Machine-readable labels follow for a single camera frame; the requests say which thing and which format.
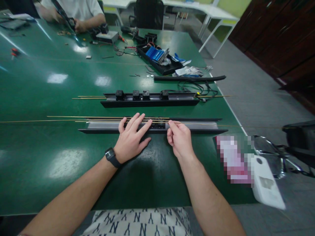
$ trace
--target black wristwatch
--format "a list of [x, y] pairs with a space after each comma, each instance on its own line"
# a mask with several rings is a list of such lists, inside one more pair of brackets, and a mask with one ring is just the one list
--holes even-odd
[[112, 163], [114, 167], [119, 168], [121, 166], [119, 161], [116, 159], [114, 149], [112, 149], [111, 147], [105, 151], [105, 156], [106, 156], [106, 159], [110, 163]]

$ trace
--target white t-shirt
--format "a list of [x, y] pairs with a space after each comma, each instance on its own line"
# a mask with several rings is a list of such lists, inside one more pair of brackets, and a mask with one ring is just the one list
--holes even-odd
[[192, 236], [184, 208], [96, 211], [81, 236]]
[[[65, 10], [68, 17], [85, 21], [99, 13], [103, 14], [97, 0], [58, 0], [60, 6]], [[51, 0], [42, 0], [45, 8], [54, 8]]]

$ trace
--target black tray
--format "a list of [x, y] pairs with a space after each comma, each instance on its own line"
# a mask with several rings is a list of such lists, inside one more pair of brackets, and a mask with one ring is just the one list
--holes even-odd
[[154, 62], [153, 60], [151, 60], [147, 55], [146, 52], [149, 50], [150, 47], [145, 47], [146, 44], [143, 45], [139, 45], [137, 46], [137, 52], [144, 58], [146, 59], [148, 62], [150, 62], [150, 64], [157, 69], [158, 72], [161, 73], [161, 75], [170, 75], [173, 74], [175, 72], [175, 70], [180, 69], [183, 67], [183, 65], [180, 62], [175, 62], [172, 60], [172, 57], [170, 55], [167, 55], [167, 58], [171, 60], [171, 64], [168, 66], [161, 66], [158, 63]]

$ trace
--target forearm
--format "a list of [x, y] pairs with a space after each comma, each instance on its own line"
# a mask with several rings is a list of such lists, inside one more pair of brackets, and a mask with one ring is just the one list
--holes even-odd
[[21, 234], [72, 235], [116, 170], [106, 158], [102, 158], [41, 210]]
[[85, 24], [86, 29], [89, 30], [91, 28], [98, 27], [105, 22], [106, 20], [105, 20], [104, 14], [98, 14], [88, 20], [85, 20], [84, 24]]
[[245, 235], [233, 209], [195, 155], [179, 158], [197, 220], [206, 236]]
[[46, 7], [40, 5], [38, 6], [39, 9], [39, 14], [42, 18], [44, 18], [48, 22], [53, 22], [55, 21], [51, 11], [49, 11]]

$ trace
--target green table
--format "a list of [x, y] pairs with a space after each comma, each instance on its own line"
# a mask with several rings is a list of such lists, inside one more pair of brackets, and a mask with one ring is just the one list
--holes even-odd
[[[108, 108], [99, 100], [72, 100], [79, 95], [177, 89], [177, 83], [154, 83], [147, 77], [143, 59], [115, 55], [110, 45], [80, 48], [73, 38], [58, 36], [60, 26], [39, 20], [10, 37], [0, 29], [1, 120], [45, 120], [48, 115], [147, 116], [223, 118], [220, 124], [238, 125], [224, 98], [194, 107]], [[147, 33], [140, 30], [140, 35]], [[192, 66], [206, 66], [187, 33], [149, 30], [158, 44], [173, 54], [192, 59]], [[125, 36], [129, 46], [131, 37]], [[11, 59], [11, 48], [21, 51]], [[114, 58], [102, 59], [103, 56]], [[97, 163], [118, 135], [88, 135], [77, 129], [85, 123], [42, 122], [0, 124], [0, 215], [38, 213], [62, 190]], [[223, 135], [244, 137], [231, 127]], [[189, 206], [184, 177], [165, 135], [151, 135], [148, 147], [121, 168], [93, 207], [99, 209]], [[217, 158], [213, 136], [193, 135], [194, 150], [213, 182], [230, 204], [254, 203], [252, 190], [227, 182]]]

